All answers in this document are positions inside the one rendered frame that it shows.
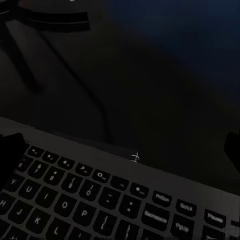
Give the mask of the keyboard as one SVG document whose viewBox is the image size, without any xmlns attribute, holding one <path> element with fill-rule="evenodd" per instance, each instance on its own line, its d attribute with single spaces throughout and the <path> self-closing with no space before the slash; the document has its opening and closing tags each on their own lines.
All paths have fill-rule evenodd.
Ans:
<svg viewBox="0 0 240 240">
<path fill-rule="evenodd" d="M 0 240 L 240 240 L 240 196 L 0 117 L 19 133 Z"/>
</svg>

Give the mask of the notebook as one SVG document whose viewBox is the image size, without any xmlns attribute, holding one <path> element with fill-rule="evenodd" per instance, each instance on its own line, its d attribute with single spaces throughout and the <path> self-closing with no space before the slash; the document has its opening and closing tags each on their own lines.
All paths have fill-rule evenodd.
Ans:
<svg viewBox="0 0 240 240">
<path fill-rule="evenodd" d="M 80 143 L 88 147 L 93 147 L 95 149 L 108 152 L 112 155 L 123 157 L 125 159 L 130 159 L 133 162 L 136 162 L 139 159 L 138 157 L 139 154 L 138 154 L 138 151 L 136 150 L 126 149 L 124 147 L 102 143 L 99 141 L 90 140 L 90 139 L 86 139 L 86 138 L 82 138 L 82 137 L 78 137 L 78 136 L 74 136 L 74 135 L 66 134 L 62 132 L 60 132 L 58 136 L 75 143 Z"/>
</svg>

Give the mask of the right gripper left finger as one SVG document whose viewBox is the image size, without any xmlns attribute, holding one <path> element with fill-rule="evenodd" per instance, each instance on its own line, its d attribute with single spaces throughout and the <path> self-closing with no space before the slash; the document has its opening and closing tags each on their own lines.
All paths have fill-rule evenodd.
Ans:
<svg viewBox="0 0 240 240">
<path fill-rule="evenodd" d="M 0 138 L 0 193 L 26 153 L 22 133 Z"/>
</svg>

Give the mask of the monitor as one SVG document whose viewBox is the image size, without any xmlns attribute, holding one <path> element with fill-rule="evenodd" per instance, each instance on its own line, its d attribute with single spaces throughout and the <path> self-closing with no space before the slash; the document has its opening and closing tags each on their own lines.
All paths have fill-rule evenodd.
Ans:
<svg viewBox="0 0 240 240">
<path fill-rule="evenodd" d="M 75 2 L 78 0 L 70 0 Z M 8 11 L 15 11 L 17 14 L 36 21 L 50 22 L 50 23 L 77 23 L 88 22 L 89 17 L 87 12 L 80 13 L 42 13 L 36 11 L 26 10 L 15 5 L 12 0 L 0 3 L 0 14 Z"/>
</svg>

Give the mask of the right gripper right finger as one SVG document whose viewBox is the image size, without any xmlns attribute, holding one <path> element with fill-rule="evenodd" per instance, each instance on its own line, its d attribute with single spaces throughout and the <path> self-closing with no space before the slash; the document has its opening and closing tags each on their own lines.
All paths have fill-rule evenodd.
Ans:
<svg viewBox="0 0 240 240">
<path fill-rule="evenodd" d="M 236 169 L 240 173 L 240 135 L 229 133 L 225 145 L 224 151 L 230 158 Z"/>
</svg>

